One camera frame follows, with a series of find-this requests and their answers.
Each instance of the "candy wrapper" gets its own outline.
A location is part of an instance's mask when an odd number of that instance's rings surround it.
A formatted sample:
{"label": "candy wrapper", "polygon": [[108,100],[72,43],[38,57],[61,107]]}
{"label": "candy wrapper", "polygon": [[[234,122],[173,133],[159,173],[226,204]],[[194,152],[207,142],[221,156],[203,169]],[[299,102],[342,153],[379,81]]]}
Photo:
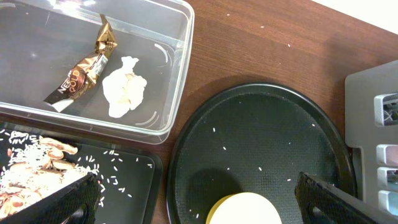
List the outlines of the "candy wrapper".
{"label": "candy wrapper", "polygon": [[104,15],[101,15],[101,21],[102,26],[98,32],[94,52],[79,61],[69,71],[67,79],[44,100],[58,112],[96,85],[109,57],[118,45],[112,27]]}

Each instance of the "gray container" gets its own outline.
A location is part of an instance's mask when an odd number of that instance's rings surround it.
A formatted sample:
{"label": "gray container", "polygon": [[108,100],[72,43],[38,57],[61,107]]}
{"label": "gray container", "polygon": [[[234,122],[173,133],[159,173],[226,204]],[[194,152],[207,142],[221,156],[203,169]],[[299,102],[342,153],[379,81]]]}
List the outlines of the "gray container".
{"label": "gray container", "polygon": [[[61,113],[43,100],[94,47],[100,13],[115,30],[118,47],[98,84]],[[187,76],[193,9],[178,0],[0,2],[0,113],[149,144],[165,141]],[[148,84],[143,102],[122,118],[108,115],[101,86],[137,57]]]}
{"label": "gray container", "polygon": [[398,61],[345,81],[346,143],[353,151],[358,195],[398,215]]}

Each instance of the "clear plastic container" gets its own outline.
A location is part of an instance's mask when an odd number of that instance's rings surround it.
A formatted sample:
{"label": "clear plastic container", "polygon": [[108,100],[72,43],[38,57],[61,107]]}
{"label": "clear plastic container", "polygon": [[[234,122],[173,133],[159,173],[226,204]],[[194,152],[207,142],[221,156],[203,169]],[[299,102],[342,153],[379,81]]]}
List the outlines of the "clear plastic container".
{"label": "clear plastic container", "polygon": [[[61,113],[43,100],[89,54],[105,14],[118,46],[97,85]],[[192,46],[194,12],[179,0],[0,1],[0,113],[160,144],[173,126]],[[137,57],[147,80],[143,102],[122,118],[108,115],[101,86]]]}

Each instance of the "black round tray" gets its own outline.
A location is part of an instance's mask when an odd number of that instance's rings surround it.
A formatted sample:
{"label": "black round tray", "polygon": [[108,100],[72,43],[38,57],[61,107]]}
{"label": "black round tray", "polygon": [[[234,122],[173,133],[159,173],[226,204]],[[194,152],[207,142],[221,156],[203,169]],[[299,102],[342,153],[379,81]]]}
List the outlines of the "black round tray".
{"label": "black round tray", "polygon": [[255,192],[282,223],[300,223],[300,171],[356,195],[345,144],[313,101],[268,83],[230,88],[202,105],[177,139],[167,179],[170,222],[205,223],[222,197]]}

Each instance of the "gray plastic device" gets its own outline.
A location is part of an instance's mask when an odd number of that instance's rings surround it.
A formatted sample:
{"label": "gray plastic device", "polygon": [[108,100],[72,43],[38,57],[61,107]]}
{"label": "gray plastic device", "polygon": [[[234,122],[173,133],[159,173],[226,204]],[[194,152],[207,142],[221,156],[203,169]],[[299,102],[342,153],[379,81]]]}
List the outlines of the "gray plastic device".
{"label": "gray plastic device", "polygon": [[346,78],[345,118],[359,198],[398,216],[398,60]]}

